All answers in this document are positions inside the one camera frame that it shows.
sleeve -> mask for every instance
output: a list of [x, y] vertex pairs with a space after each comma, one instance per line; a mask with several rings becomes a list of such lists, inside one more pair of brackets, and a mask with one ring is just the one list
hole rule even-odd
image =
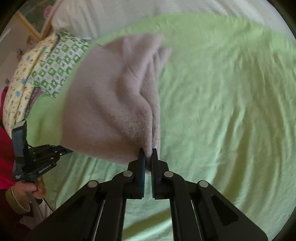
[[6, 189], [0, 189], [0, 213], [3, 216], [5, 223], [8, 227], [11, 227], [17, 232], [19, 237], [26, 237], [30, 229], [19, 221], [22, 219], [23, 215], [16, 213], [8, 201], [6, 200]]
[[10, 188], [5, 193], [6, 200], [13, 211], [15, 211], [18, 214], [24, 214], [30, 212], [30, 206], [23, 207], [15, 198], [13, 194], [13, 188]]

pink towel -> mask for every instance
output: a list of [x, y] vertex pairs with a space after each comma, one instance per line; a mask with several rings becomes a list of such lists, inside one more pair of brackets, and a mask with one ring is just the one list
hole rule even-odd
[[140, 148], [160, 152], [158, 75], [171, 54], [163, 40], [130, 35], [89, 52], [66, 97], [61, 145], [121, 164]]

bed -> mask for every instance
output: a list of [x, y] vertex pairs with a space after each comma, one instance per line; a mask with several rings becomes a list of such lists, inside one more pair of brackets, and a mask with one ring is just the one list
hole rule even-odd
[[[64, 0], [52, 26], [99, 44], [164, 34], [174, 53], [159, 82], [160, 159], [188, 181], [209, 181], [269, 240], [279, 233], [296, 205], [296, 49], [275, 8], [264, 0]], [[59, 144], [67, 88], [54, 100], [37, 99], [27, 118], [29, 144]], [[110, 180], [125, 168], [66, 155], [44, 176], [46, 199], [56, 209], [87, 181]], [[173, 239], [169, 202], [152, 199], [149, 180], [145, 198], [127, 202], [124, 240]]]

red clothing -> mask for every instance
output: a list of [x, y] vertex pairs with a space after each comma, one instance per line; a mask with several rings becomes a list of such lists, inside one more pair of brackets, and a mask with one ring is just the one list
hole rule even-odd
[[[17, 214], [13, 211], [13, 209], [9, 206], [8, 202], [6, 201], [5, 192], [5, 189], [0, 190], [0, 218], [4, 219], [0, 220], [0, 225], [1, 223], [7, 224], [7, 226], [11, 228], [11, 230], [15, 233], [16, 237], [19, 238], [19, 240], [25, 240], [25, 237], [31, 230], [27, 226], [19, 223], [19, 221], [22, 219], [24, 215]], [[26, 214], [26, 216], [32, 215], [32, 211]]]
[[[5, 87], [1, 94], [0, 118], [2, 120], [3, 104], [8, 87]], [[0, 189], [9, 189], [15, 184], [12, 178], [14, 163], [14, 152], [12, 141], [6, 131], [0, 127]]]
[[[5, 87], [1, 94], [0, 121], [2, 121], [3, 104], [7, 90], [8, 87]], [[11, 232], [14, 233], [19, 240], [24, 240], [30, 231], [28, 227], [19, 223], [24, 215], [15, 213], [9, 206], [5, 197], [6, 190], [15, 184], [12, 178], [13, 163], [14, 152], [12, 140], [6, 131], [0, 127], [0, 229], [7, 229], [7, 227], [9, 227]]]

